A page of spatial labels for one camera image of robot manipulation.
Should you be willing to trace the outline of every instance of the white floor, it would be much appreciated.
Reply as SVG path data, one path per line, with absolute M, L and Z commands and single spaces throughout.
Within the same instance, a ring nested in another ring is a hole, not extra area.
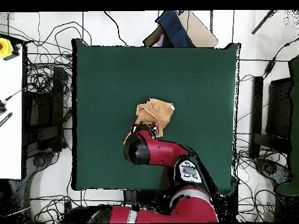
M 120 37 L 130 46 L 143 46 L 143 39 L 151 34 L 157 27 L 155 19 L 163 11 L 145 11 L 145 12 L 109 12 L 111 17 L 118 23 L 120 29 Z M 264 69 L 267 65 L 267 60 L 270 60 L 278 52 L 278 50 L 287 42 L 294 40 L 298 37 L 298 28 L 296 26 L 297 19 L 293 12 L 280 10 L 274 14 L 259 30 L 253 35 L 252 30 L 263 19 L 268 10 L 214 10 L 213 14 L 213 33 L 218 38 L 217 48 L 224 48 L 228 43 L 241 43 L 240 53 L 240 79 L 247 75 L 263 75 Z M 201 10 L 194 11 L 194 14 L 203 22 L 203 24 L 210 28 L 210 11 Z M 63 23 L 70 24 L 58 27 L 50 35 L 52 29 Z M 67 30 L 57 34 L 56 39 L 61 48 L 61 51 L 71 52 L 71 39 L 82 38 L 91 44 L 91 38 L 87 31 L 82 31 L 82 23 L 84 29 L 87 30 L 92 38 L 92 45 L 114 46 L 121 45 L 123 42 L 119 40 L 117 35 L 117 28 L 115 24 L 103 12 L 40 12 L 38 13 L 10 13 L 9 15 L 9 34 L 18 38 L 16 34 L 24 32 L 27 36 L 35 40 L 45 41 L 48 43 L 56 44 L 55 36 L 58 31 L 63 28 L 71 27 Z M 7 25 L 7 20 L 4 14 L 0 14 L 0 24 Z M 7 33 L 8 27 L 0 25 L 0 32 Z M 58 48 L 51 44 L 43 44 L 39 48 L 40 53 L 58 54 Z M 33 44 L 28 45 L 28 53 L 36 53 L 37 48 Z M 267 103 L 267 88 L 272 80 L 289 77 L 287 61 L 294 58 L 299 54 L 299 42 L 285 47 L 277 56 L 276 65 L 272 73 L 266 78 L 264 84 L 264 98 L 263 103 Z M 30 60 L 33 62 L 36 58 L 35 54 L 29 54 Z M 252 81 L 246 80 L 240 83 L 239 87 L 239 105 L 238 105 L 238 118 L 248 114 L 251 110 L 251 86 Z M 267 107 L 263 109 L 263 119 L 266 119 Z M 240 120 L 238 123 L 237 132 L 249 132 L 250 115 Z M 72 127 L 72 121 L 69 121 L 66 128 Z M 72 135 L 70 130 L 65 130 L 65 138 L 70 147 L 72 147 Z M 248 135 L 238 135 L 239 139 L 248 141 Z M 247 143 L 238 140 L 238 146 L 247 146 Z M 71 174 L 72 156 L 69 149 L 64 149 L 60 153 L 58 162 L 45 171 L 39 172 L 32 183 L 31 197 L 47 197 L 42 200 L 33 200 L 32 214 L 37 214 L 42 207 L 49 203 L 49 200 L 54 197 L 60 199 L 67 194 L 67 185 Z M 267 188 L 272 190 L 273 187 L 270 181 L 257 174 L 255 169 L 248 166 L 246 171 L 239 170 L 239 176 L 244 182 L 252 189 L 253 193 L 258 190 Z M 80 191 L 73 191 L 68 189 L 69 196 L 73 200 L 77 200 L 78 204 L 81 203 L 83 193 Z M 240 199 L 250 197 L 249 189 L 246 185 L 239 186 Z M 262 204 L 274 204 L 274 198 L 267 192 L 260 193 L 257 199 Z M 119 190 L 87 190 L 85 194 L 85 201 L 87 205 L 97 205 L 100 203 L 114 203 L 118 204 L 123 200 L 123 193 Z M 252 199 L 241 201 L 239 210 L 252 209 Z M 253 214 L 241 215 L 248 221 L 254 221 L 256 215 Z M 265 214 L 268 221 L 271 221 L 271 214 Z M 47 214 L 43 214 L 40 219 L 50 219 Z

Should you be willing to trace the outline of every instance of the white table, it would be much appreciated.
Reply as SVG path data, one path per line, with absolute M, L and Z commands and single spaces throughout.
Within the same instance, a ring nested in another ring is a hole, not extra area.
M 9 61 L 0 58 L 0 99 L 13 95 L 22 89 L 22 48 L 20 56 Z M 0 127 L 0 179 L 21 179 L 22 157 L 22 92 L 14 95 L 6 105 L 7 111 L 0 115 L 0 121 L 8 113 L 12 117 Z

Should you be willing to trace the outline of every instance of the cardboard box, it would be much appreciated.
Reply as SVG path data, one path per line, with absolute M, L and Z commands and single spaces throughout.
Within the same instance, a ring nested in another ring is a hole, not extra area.
M 214 47 L 218 43 L 215 35 L 213 35 L 191 11 L 189 15 L 189 24 L 187 10 L 179 15 L 179 20 L 185 30 L 187 30 L 188 26 L 187 34 L 195 47 Z M 163 28 L 159 26 L 143 41 L 144 45 L 147 47 L 152 46 L 158 41 L 162 34 L 165 34 L 165 32 Z

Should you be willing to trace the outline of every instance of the yellow emergency stop button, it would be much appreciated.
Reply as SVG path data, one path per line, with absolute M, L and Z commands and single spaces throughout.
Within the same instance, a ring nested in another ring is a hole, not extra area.
M 12 51 L 11 42 L 5 38 L 0 38 L 0 58 L 6 58 L 12 55 Z

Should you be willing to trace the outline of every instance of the green table surface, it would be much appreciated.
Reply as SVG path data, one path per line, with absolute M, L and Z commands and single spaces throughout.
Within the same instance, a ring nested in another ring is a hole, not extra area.
M 90 47 L 75 40 L 73 187 L 159 189 L 163 167 L 136 166 L 123 156 L 137 105 L 154 98 L 175 107 L 161 139 L 192 147 L 220 193 L 231 191 L 237 51 L 238 44 L 226 49 Z

